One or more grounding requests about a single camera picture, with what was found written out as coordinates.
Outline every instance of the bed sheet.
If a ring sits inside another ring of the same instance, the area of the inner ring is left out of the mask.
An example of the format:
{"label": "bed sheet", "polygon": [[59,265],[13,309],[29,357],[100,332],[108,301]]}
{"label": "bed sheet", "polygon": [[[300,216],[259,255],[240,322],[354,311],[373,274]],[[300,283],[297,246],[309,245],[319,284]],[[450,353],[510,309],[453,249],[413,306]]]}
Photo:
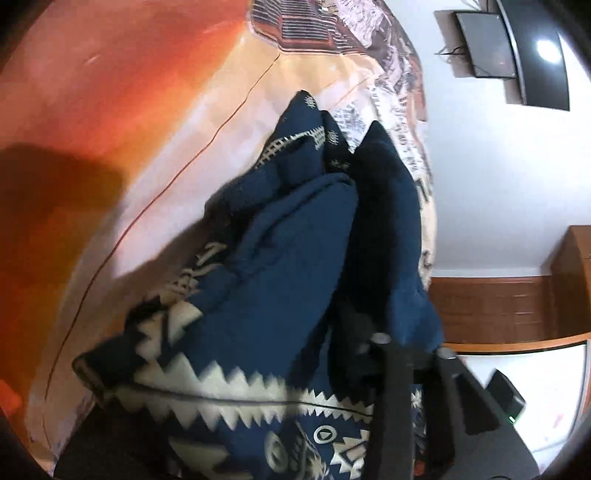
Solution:
{"label": "bed sheet", "polygon": [[384,1],[55,0],[27,18],[0,71],[0,379],[31,448],[59,454],[92,406],[72,359],[185,261],[298,90],[351,149],[382,122],[417,185],[428,285],[423,75]]}

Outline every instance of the bedding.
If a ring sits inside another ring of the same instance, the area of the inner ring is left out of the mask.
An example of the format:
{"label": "bedding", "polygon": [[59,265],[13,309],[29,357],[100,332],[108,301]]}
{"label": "bedding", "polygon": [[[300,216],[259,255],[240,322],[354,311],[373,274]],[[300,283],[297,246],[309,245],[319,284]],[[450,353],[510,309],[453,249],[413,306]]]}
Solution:
{"label": "bedding", "polygon": [[301,89],[352,150],[386,129],[419,192],[428,285],[422,72],[382,0],[56,0],[3,62],[0,379],[31,448],[59,454],[92,406],[72,360],[205,239],[206,202]]}

